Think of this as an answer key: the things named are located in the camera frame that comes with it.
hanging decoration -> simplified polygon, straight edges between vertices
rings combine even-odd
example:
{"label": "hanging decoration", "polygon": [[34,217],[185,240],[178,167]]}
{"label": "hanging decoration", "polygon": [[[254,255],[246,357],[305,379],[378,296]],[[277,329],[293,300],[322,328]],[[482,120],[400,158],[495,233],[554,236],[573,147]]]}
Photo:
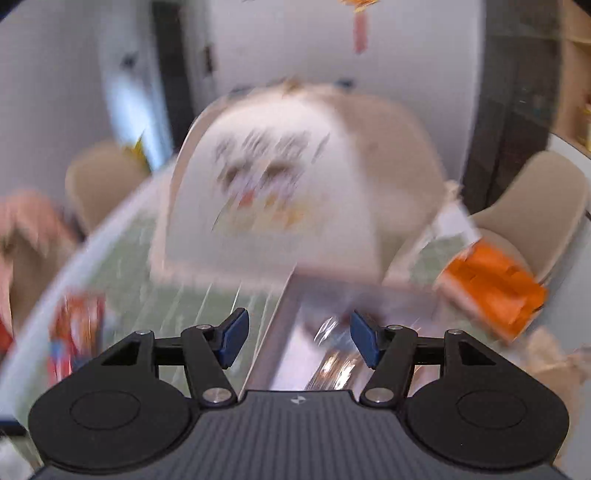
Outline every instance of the hanging decoration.
{"label": "hanging decoration", "polygon": [[379,0],[341,0],[345,5],[355,7],[355,25],[353,35],[355,40],[355,53],[361,54],[368,48],[368,20],[365,10],[368,6],[378,3]]}

red package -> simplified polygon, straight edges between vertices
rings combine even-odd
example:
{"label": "red package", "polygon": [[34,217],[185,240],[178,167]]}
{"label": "red package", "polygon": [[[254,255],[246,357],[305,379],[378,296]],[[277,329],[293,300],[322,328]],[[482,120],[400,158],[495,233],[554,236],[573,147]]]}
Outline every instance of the red package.
{"label": "red package", "polygon": [[97,355],[104,317],[104,295],[78,293],[65,296],[50,332],[50,384],[63,380]]}
{"label": "red package", "polygon": [[4,358],[4,356],[8,353],[12,345],[12,335],[8,333],[2,319],[0,318],[0,361]]}

metal screw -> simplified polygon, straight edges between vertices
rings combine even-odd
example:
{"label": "metal screw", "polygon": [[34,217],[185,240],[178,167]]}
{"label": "metal screw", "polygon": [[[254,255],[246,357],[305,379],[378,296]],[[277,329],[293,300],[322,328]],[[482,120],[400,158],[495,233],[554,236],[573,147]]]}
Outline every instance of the metal screw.
{"label": "metal screw", "polygon": [[222,403],[232,398],[232,393],[227,388],[213,387],[203,392],[203,399],[209,403]]}
{"label": "metal screw", "polygon": [[370,388],[365,392],[365,398],[371,403],[386,403],[394,398],[394,392],[382,387]]}

beige chair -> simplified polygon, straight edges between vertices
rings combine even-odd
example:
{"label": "beige chair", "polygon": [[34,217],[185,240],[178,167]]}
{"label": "beige chair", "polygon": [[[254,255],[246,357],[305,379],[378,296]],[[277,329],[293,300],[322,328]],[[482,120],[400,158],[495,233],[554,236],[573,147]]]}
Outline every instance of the beige chair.
{"label": "beige chair", "polygon": [[66,192],[86,233],[92,232],[149,172],[117,143],[81,152],[66,173]]}
{"label": "beige chair", "polygon": [[545,283],[571,241],[589,198],[589,184],[568,159],[541,152],[528,160],[501,198],[472,215],[485,240]]}

logo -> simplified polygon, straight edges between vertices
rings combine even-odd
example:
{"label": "logo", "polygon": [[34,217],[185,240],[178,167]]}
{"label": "logo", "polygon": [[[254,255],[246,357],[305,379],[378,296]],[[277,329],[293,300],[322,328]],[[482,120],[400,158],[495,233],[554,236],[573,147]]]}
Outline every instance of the logo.
{"label": "logo", "polygon": [[301,405],[306,401],[305,397],[298,395],[297,397],[291,398],[290,402],[295,403],[296,405]]}

